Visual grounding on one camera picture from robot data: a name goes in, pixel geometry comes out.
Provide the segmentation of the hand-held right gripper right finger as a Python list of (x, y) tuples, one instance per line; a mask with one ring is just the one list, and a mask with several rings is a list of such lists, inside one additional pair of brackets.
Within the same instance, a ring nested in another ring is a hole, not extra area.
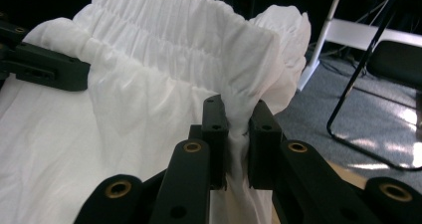
[(272, 190), (275, 186), (278, 145), (282, 129), (267, 104), (259, 100), (249, 120), (249, 186), (258, 190)]

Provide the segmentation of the black folding chair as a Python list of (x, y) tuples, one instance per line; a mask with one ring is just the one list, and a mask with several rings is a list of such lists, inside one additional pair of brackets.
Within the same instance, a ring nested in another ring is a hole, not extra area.
[(389, 0), (347, 81), (326, 131), (338, 143), (396, 170), (420, 171), (413, 149), (422, 131), (422, 37), (389, 34), (407, 16), (422, 19), (422, 0)]

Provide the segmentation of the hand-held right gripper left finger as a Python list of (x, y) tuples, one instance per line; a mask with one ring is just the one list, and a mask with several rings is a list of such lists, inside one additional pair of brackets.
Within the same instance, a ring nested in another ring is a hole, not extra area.
[(228, 122), (221, 96), (216, 95), (203, 102), (201, 124), (192, 124), (189, 138), (205, 141), (210, 148), (210, 185), (213, 190), (227, 188), (226, 164)]

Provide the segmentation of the white skirt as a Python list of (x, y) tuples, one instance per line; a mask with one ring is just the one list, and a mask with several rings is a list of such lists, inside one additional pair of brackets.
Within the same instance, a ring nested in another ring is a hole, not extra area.
[(271, 224), (267, 191), (247, 178), (248, 121), (258, 102), (281, 112), (310, 41), (308, 16), (271, 6), (245, 19), (216, 0), (92, 0), (27, 42), (90, 65), (71, 93), (9, 78), (0, 89), (0, 224), (74, 224), (106, 178), (147, 179), (220, 96), (229, 124), (228, 187), (213, 224)]

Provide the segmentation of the white desk frame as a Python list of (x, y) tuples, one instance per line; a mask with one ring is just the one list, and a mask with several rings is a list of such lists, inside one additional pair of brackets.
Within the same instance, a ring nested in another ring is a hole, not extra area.
[[(357, 22), (350, 22), (334, 18), (334, 14), (340, 0), (332, 0), (327, 16), (321, 28), (315, 49), (313, 51), (311, 60), (303, 69), (302, 75), (298, 82), (298, 91), (302, 91), (307, 82), (312, 77), (314, 71), (319, 65), (319, 56), (321, 49), (325, 42), (332, 42), (335, 44), (344, 45), (357, 50), (366, 50), (369, 46), (371, 38), (375, 35), (377, 27), (371, 25), (364, 25)], [(387, 2), (392, 0), (384, 0), (375, 9), (381, 7), (382, 10), (386, 8)], [(387, 29), (382, 35), (381, 39), (400, 41), (406, 44), (422, 46), (422, 35), (416, 35), (396, 30)]]

